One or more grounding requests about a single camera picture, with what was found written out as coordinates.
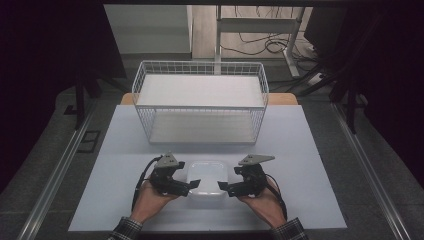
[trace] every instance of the white wall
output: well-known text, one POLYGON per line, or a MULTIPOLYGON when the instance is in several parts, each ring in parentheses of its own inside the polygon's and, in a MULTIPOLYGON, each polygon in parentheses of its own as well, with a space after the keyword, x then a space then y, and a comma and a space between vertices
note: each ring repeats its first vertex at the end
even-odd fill
POLYGON ((191 52, 191 6, 104 7, 121 54, 191 52))

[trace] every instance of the white wire basket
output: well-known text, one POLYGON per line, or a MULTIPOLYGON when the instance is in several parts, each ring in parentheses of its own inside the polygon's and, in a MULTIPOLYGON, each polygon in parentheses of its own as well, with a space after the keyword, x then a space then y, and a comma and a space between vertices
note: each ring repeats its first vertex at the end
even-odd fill
POLYGON ((261 63, 143 61, 133 102, 150 143, 254 144, 268 103, 261 63))

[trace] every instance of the human hand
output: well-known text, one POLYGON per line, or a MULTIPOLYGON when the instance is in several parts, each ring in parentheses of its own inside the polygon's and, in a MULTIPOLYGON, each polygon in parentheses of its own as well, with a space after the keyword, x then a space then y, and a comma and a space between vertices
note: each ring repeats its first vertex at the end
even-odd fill
POLYGON ((158 193, 150 181, 146 180, 140 187, 140 193, 130 218, 144 223, 159 213, 168 202, 176 198, 178 198, 176 195, 158 193))
MULTIPOLYGON (((268 177, 267 181, 278 191, 274 182, 268 177)), ((268 188, 265 188, 257 197, 242 196, 238 199, 246 203, 260 219, 272 228, 279 227, 287 222, 277 198, 268 188)))

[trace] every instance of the white bowl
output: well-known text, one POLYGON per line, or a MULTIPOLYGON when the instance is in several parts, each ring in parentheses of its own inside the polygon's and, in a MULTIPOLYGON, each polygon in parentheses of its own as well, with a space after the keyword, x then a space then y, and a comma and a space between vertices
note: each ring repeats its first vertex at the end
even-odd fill
POLYGON ((188 169, 187 182, 197 179, 201 179, 199 187, 190 190, 193 200, 222 200, 225 191, 219 189, 218 181, 228 182, 227 165, 217 161, 194 162, 188 169))

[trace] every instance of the shirt cuff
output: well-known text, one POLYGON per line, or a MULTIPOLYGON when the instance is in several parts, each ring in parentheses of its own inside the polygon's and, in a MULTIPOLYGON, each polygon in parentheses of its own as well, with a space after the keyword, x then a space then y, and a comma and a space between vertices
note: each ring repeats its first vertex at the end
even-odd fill
POLYGON ((142 227, 143 224, 128 217, 122 217, 110 236, 115 237, 115 239, 136 239, 142 227))
POLYGON ((271 235, 275 240, 307 240, 308 236, 304 231, 299 218, 295 218, 277 228, 272 228, 271 235))

